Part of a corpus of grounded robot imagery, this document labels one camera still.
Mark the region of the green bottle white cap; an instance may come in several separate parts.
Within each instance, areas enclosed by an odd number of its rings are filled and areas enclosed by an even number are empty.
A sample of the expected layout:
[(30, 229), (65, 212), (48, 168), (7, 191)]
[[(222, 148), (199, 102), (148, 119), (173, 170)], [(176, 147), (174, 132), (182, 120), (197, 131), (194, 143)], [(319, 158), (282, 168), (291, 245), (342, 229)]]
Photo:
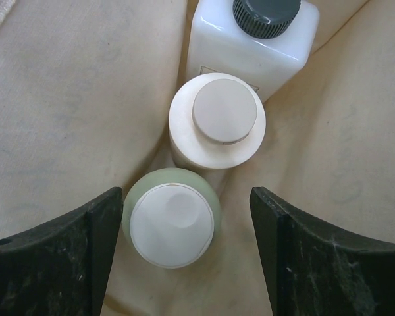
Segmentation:
[(178, 269), (207, 251), (221, 227), (221, 205), (200, 175), (181, 168), (158, 169), (127, 193), (121, 227), (148, 263)]

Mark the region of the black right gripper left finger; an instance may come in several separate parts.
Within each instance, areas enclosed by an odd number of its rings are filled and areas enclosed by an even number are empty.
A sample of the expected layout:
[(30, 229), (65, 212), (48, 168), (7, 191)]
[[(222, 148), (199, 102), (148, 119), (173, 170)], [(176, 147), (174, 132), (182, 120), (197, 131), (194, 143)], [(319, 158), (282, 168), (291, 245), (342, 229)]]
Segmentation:
[(122, 210), (114, 187), (0, 239), (0, 315), (100, 315)]

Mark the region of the white square bottle dark cap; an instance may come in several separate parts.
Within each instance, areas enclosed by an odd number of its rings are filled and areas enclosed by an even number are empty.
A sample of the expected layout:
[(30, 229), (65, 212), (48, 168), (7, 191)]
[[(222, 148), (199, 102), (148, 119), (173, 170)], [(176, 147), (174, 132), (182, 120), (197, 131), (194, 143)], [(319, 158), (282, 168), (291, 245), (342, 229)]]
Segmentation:
[(186, 79), (222, 72), (268, 100), (306, 64), (319, 23), (307, 1), (199, 1)]

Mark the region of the beige bottle beige cap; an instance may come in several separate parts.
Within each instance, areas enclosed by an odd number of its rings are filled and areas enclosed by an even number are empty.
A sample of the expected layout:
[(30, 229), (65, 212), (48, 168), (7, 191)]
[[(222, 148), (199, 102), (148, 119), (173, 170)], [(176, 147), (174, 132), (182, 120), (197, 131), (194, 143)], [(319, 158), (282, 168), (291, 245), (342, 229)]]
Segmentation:
[(174, 163), (187, 169), (231, 169), (251, 159), (266, 130), (263, 104), (243, 80), (208, 73), (187, 81), (169, 109)]

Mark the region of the cream floral canvas bag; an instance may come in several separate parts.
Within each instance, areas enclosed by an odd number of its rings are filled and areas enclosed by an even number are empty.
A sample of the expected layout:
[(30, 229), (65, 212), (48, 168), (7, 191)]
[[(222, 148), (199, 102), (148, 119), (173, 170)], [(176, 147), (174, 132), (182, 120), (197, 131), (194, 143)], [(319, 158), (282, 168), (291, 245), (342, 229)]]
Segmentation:
[[(304, 68), (268, 99), (258, 152), (212, 172), (221, 233), (183, 269), (117, 242), (103, 315), (270, 315), (249, 197), (263, 186), (395, 243), (395, 1), (316, 1)], [(0, 239), (172, 164), (195, 1), (0, 1)]]

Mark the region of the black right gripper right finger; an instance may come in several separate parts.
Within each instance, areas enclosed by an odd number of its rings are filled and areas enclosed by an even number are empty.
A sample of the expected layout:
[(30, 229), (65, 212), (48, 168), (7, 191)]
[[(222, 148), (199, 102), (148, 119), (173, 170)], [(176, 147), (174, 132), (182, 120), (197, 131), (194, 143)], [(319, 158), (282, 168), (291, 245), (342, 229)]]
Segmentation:
[(254, 187), (250, 211), (274, 315), (395, 315), (395, 244)]

